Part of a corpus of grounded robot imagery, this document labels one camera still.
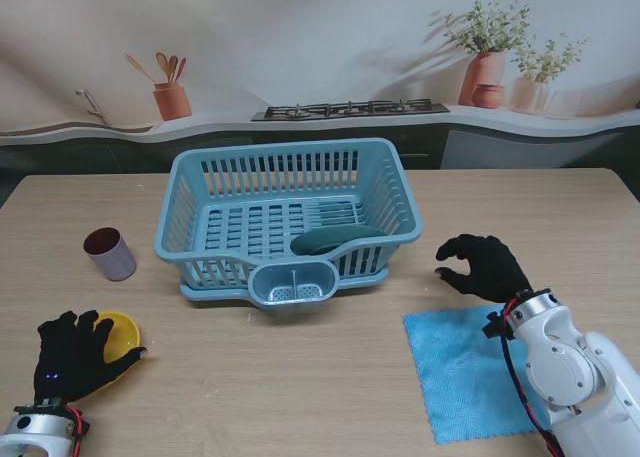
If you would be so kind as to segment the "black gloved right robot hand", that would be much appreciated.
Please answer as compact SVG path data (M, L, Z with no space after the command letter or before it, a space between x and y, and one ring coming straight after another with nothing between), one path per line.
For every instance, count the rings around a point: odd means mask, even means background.
M447 240L436 252L436 260L465 260L468 274L438 267L439 278L463 295L475 295L494 303L508 303L533 289L515 256L494 236L460 234Z

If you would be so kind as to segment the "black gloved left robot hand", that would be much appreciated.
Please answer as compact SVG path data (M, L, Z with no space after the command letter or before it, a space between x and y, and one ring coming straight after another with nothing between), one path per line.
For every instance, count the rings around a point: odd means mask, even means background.
M76 402L115 381L147 352L135 347L113 362L104 348L114 322L103 321L95 310L81 315L67 311L38 327L39 359L33 377L34 402Z

